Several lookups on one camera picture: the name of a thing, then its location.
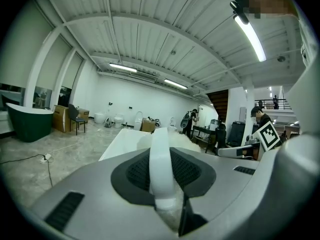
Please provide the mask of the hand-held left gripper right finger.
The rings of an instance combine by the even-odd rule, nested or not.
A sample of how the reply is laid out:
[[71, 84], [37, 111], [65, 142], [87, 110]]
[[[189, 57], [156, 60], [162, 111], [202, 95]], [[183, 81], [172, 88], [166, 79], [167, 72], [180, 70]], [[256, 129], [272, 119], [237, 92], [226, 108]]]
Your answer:
[[320, 181], [320, 138], [302, 134], [241, 160], [171, 148], [182, 189], [181, 237], [275, 237], [305, 212]]

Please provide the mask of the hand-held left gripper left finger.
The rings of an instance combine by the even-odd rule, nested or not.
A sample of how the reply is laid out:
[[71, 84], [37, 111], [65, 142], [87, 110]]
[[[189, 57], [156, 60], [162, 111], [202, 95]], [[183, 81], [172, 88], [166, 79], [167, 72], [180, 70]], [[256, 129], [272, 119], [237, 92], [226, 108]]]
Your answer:
[[56, 237], [176, 237], [179, 213], [156, 208], [149, 150], [85, 165], [44, 193], [31, 212]]

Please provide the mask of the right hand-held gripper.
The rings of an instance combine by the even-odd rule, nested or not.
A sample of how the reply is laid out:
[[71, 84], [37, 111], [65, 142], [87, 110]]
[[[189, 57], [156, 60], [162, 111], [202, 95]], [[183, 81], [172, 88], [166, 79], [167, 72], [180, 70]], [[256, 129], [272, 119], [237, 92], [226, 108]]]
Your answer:
[[220, 148], [217, 155], [232, 159], [251, 158], [248, 151], [253, 149], [253, 159], [261, 160], [265, 152], [280, 146], [281, 140], [274, 125], [269, 121], [253, 134], [248, 135], [245, 144], [239, 147]]

